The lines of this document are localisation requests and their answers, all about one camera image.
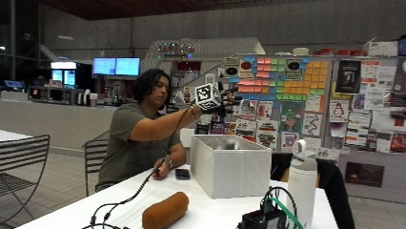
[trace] electronic device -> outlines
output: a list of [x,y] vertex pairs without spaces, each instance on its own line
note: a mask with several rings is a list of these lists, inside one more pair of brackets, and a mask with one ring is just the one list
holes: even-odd
[[176,179],[191,179],[189,170],[176,169]]

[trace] wall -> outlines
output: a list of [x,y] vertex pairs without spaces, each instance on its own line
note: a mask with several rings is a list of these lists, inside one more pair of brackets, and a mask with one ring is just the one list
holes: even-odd
[[[155,40],[257,37],[266,53],[346,47],[358,49],[373,37],[406,33],[406,1],[330,0],[262,8],[217,10],[101,21],[85,21],[43,9],[43,43],[73,59],[144,57]],[[57,35],[75,37],[73,41]]]

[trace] white cardboard box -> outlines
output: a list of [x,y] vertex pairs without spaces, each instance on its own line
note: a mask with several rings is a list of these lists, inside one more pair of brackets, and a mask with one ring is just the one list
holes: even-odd
[[[229,140],[237,150],[225,150]],[[193,135],[191,172],[212,198],[262,197],[269,189],[272,150],[237,135]]]
[[368,42],[365,44],[365,51],[368,56],[397,56],[398,42]]

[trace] black cable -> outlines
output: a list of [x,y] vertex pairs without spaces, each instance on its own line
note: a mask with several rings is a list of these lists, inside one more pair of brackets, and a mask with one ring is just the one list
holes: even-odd
[[99,210],[100,210],[103,207],[105,207],[105,206],[113,206],[112,209],[111,209],[111,211],[109,211],[109,212],[105,214],[105,216],[104,216],[103,223],[100,223],[100,225],[103,225],[103,228],[104,228],[104,225],[108,225],[108,224],[105,223],[105,221],[108,220],[108,218],[111,218],[111,215],[112,215],[113,210],[115,210],[120,205],[127,204],[131,200],[133,200],[133,199],[140,195],[140,193],[141,193],[141,191],[143,191],[143,189],[144,189],[145,184],[149,182],[149,178],[152,177],[152,175],[153,175],[155,173],[159,173],[159,171],[160,171],[159,168],[163,166],[163,164],[164,164],[164,162],[165,162],[165,158],[167,158],[167,156],[169,155],[169,150],[171,150],[169,144],[171,144],[171,142],[172,142],[172,140],[173,140],[173,137],[175,137],[175,135],[176,135],[176,130],[177,130],[177,128],[179,128],[179,126],[180,126],[180,123],[181,123],[184,117],[187,116],[188,111],[189,111],[189,109],[192,108],[193,104],[195,104],[195,100],[193,100],[193,102],[191,103],[191,105],[188,106],[187,110],[184,111],[184,113],[183,113],[183,115],[181,115],[181,117],[180,117],[180,119],[179,119],[179,123],[177,123],[177,125],[176,125],[176,129],[175,129],[175,131],[173,131],[173,133],[172,133],[172,135],[171,135],[169,141],[168,141],[168,150],[167,150],[167,154],[164,155],[164,157],[163,157],[163,159],[161,159],[161,163],[160,163],[159,166],[152,170],[149,176],[148,176],[147,179],[144,180],[144,182],[143,182],[143,184],[141,184],[141,186],[140,186],[140,188],[139,188],[139,190],[137,190],[137,193],[136,193],[131,198],[128,198],[127,200],[121,201],[120,203],[107,203],[107,204],[103,204],[103,205],[96,209],[96,211],[95,211],[95,213],[93,213],[93,216],[92,216],[92,219],[91,219],[91,225],[87,226],[87,227],[84,227],[83,229],[89,228],[89,227],[93,227],[93,225],[96,225],[96,223],[95,223],[95,222],[96,222],[96,214],[97,214]]

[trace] monitor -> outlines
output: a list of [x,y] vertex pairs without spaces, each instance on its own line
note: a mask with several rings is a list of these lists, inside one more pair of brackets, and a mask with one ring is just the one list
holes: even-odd
[[71,85],[71,86],[73,86],[75,85],[75,77],[76,76],[76,74],[75,74],[75,70],[67,70],[65,71],[65,78],[64,78],[64,84],[65,85]]
[[63,70],[52,70],[52,80],[64,80],[64,72]]
[[23,89],[23,83],[21,81],[15,81],[15,80],[4,80],[4,84],[7,87],[13,88],[13,89]]
[[116,58],[95,58],[93,74],[116,74]]
[[117,58],[116,74],[140,75],[140,58]]

